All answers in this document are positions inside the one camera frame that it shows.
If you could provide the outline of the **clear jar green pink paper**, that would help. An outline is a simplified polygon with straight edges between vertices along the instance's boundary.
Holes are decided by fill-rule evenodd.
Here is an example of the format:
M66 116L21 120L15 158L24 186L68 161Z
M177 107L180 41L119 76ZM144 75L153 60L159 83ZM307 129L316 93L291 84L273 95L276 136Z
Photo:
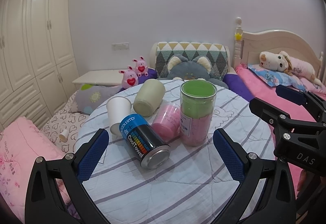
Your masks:
M180 87L180 137L185 145L204 144L216 101L217 88L203 80L186 81Z

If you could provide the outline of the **clear cup pink paper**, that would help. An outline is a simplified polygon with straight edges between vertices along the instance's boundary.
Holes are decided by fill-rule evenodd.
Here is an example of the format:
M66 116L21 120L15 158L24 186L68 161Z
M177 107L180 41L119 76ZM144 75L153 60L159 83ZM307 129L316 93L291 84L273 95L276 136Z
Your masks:
M165 142L173 140L179 134L180 107L175 103L163 102L151 126Z

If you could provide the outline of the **pale green ceramic cup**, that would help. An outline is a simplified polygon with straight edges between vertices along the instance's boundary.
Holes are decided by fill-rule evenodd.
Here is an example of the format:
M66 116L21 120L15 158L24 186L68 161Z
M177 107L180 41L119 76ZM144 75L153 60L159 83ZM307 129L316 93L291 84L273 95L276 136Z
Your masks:
M151 116L160 106L166 89L162 82L156 79L146 80L139 89L133 103L133 109L143 117Z

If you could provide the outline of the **white paper cup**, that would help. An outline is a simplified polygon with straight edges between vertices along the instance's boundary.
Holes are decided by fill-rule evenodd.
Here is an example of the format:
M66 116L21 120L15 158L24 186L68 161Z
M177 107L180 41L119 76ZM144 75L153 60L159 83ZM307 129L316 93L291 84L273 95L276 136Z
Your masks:
M109 130L111 134L121 136L119 125L122 120L130 115L132 103L123 96L111 97L106 104Z

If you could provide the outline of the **blue cartoon pillow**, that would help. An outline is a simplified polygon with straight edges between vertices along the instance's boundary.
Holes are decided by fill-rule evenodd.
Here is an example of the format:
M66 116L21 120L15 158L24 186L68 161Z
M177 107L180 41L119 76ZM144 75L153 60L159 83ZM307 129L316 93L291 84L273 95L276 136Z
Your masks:
M283 85L285 87L293 87L302 92L306 91L306 87L299 78L295 75L291 76L282 72L267 70L259 64L248 64L250 71L256 74L262 81L270 87L277 87Z

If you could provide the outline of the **purple blanket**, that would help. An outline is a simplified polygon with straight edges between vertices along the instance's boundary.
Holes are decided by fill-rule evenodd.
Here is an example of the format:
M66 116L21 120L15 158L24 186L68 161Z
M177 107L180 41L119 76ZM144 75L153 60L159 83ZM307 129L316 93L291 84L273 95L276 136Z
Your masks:
M241 96L247 102L254 98L254 95L242 81L237 74L226 74L223 78L223 82L229 87L229 89Z

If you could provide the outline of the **cream dog plush toy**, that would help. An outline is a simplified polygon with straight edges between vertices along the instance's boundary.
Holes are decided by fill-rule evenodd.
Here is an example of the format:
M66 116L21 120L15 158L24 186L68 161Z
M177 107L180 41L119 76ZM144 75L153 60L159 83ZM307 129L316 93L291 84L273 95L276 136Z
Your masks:
M272 53L268 51L261 52L259 55L260 66L267 70L278 71L292 75L292 64L289 55L285 51Z

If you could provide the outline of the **pink quilt left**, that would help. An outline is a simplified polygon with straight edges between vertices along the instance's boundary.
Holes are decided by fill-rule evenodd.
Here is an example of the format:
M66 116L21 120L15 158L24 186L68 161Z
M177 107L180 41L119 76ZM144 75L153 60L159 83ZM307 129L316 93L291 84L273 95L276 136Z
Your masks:
M1 132L1 195L22 222L30 174L40 156L50 161L64 153L32 121L19 117Z

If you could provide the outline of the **cream wooden bed headboard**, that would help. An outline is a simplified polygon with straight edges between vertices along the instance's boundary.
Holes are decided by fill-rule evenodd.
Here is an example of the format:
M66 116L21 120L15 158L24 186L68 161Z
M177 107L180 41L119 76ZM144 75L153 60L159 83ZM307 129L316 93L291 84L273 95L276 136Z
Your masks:
M234 34L240 33L241 41L234 39L232 67L240 64L259 63L259 54L262 51L279 53L287 52L290 56L309 62L315 69L317 77L325 81L325 53L316 55L312 47L294 32L287 30L265 30L260 32L247 32L241 27L242 19L235 19Z

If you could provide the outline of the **heart patterned sheet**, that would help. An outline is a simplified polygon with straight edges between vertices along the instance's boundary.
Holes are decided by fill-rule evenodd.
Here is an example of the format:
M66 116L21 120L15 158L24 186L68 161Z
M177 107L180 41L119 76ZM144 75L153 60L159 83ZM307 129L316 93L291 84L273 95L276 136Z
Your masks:
M75 151L78 132L89 117L89 115L86 114L70 112L75 94L76 92L68 99L65 106L55 113L54 116L41 128L41 132L63 153ZM61 142L59 139L59 134L64 129L69 131L68 141L65 143Z

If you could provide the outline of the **grey cat plush cushion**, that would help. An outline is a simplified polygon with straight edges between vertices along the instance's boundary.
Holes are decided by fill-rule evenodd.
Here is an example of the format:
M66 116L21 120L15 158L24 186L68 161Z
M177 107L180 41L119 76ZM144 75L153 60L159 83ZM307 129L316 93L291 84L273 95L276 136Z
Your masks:
M155 69L161 79L181 81L200 79L227 89L223 78L228 72L228 60L223 55L218 55L215 62L212 62L211 58L212 56L208 55L189 60L177 54L165 59L160 53L156 57Z

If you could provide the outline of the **grey flower cushion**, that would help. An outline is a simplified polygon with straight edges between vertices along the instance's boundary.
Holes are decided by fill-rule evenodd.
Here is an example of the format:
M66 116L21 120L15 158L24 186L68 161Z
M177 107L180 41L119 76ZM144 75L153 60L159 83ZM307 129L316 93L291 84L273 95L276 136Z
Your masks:
M76 92L70 112L90 115L104 101L108 100L121 90L121 85L106 87L101 85L84 84Z

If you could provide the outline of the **pink pig plush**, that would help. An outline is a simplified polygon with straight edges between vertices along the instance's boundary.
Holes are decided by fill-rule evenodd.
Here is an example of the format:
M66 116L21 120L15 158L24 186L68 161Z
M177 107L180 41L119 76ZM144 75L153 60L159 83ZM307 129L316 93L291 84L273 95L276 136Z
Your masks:
M119 70L119 73L123 75L122 88L127 89L139 84L138 75L131 66L128 66L127 70Z
M135 62L134 71L138 75L138 77L141 77L145 75L146 77L148 74L148 65L143 56L140 56L139 59L133 59L133 62Z

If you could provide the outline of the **pink pig plush front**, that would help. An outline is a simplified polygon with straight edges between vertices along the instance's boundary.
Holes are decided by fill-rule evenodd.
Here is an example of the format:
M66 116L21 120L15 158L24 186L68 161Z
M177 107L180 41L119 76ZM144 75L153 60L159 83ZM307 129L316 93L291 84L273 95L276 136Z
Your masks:
M119 73L123 75L122 88L127 89L139 84L138 75L131 66L128 66L127 70L119 70Z

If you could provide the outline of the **white wall socket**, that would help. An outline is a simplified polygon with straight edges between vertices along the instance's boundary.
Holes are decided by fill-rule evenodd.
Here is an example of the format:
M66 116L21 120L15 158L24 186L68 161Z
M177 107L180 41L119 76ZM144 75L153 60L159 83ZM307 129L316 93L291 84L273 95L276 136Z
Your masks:
M114 51L116 50L128 50L129 49L129 43L124 42L124 43L113 43L112 44L112 49Z

